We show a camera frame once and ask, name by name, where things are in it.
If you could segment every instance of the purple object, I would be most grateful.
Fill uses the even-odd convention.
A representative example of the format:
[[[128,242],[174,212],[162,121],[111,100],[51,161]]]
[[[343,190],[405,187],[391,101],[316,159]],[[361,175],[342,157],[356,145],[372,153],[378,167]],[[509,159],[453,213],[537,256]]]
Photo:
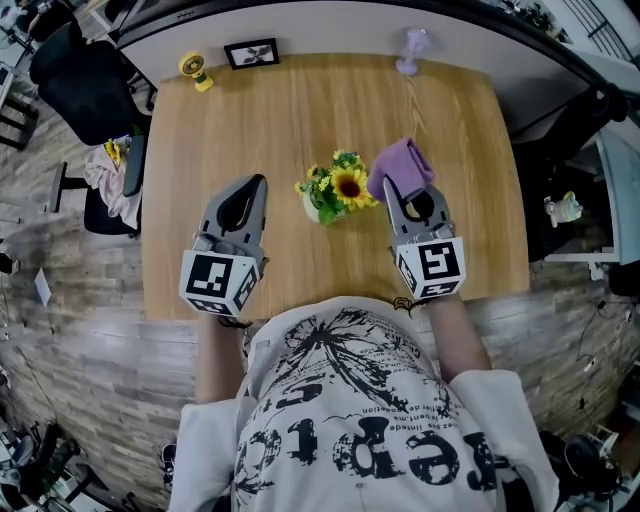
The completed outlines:
[[[367,190],[378,201],[385,200],[383,180],[389,176],[402,197],[407,197],[429,185],[435,175],[422,153],[409,137],[384,149],[373,164]]]

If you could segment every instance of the black picture frame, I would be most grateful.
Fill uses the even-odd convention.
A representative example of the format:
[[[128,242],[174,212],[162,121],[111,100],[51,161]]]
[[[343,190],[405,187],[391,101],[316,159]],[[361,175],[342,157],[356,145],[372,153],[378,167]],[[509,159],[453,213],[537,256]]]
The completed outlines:
[[[252,62],[250,64],[238,64],[233,58],[232,51],[233,50],[241,50],[242,48],[251,48],[252,46],[270,46],[271,53],[273,54],[273,60],[271,62],[264,62],[258,60],[257,62]],[[275,38],[271,39],[258,39],[257,41],[247,41],[245,43],[235,43],[228,44],[224,47],[224,51],[227,54],[227,59],[229,59],[229,65],[231,69],[246,69],[246,68],[255,68],[257,66],[270,66],[272,64],[280,64],[280,58],[278,57],[278,47],[276,46]]]

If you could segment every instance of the flower bouquet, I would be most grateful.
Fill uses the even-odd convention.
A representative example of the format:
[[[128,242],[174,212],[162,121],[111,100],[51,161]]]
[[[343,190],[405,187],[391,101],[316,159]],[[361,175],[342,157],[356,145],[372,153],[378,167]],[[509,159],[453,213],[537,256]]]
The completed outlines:
[[[349,212],[378,204],[367,190],[367,167],[357,153],[333,153],[328,169],[314,165],[307,181],[295,184],[311,220],[331,224]]]

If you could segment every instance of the forearm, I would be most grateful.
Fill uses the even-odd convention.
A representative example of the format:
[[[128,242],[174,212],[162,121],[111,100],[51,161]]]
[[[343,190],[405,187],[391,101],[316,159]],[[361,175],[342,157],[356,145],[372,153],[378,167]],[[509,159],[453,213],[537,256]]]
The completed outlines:
[[[243,378],[240,331],[221,326],[216,315],[201,314],[198,320],[196,403],[235,398]]]
[[[491,370],[487,349],[458,294],[435,299],[426,307],[445,382],[467,370]]]

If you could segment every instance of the white t-shirt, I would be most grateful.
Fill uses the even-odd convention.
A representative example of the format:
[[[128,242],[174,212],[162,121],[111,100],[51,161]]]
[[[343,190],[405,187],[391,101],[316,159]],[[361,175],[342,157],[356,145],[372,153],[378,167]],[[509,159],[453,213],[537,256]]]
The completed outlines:
[[[230,484],[243,511],[502,511],[514,475],[536,511],[557,503],[517,375],[447,386],[389,304],[339,297],[273,318],[239,395],[184,408],[170,511],[209,512]]]

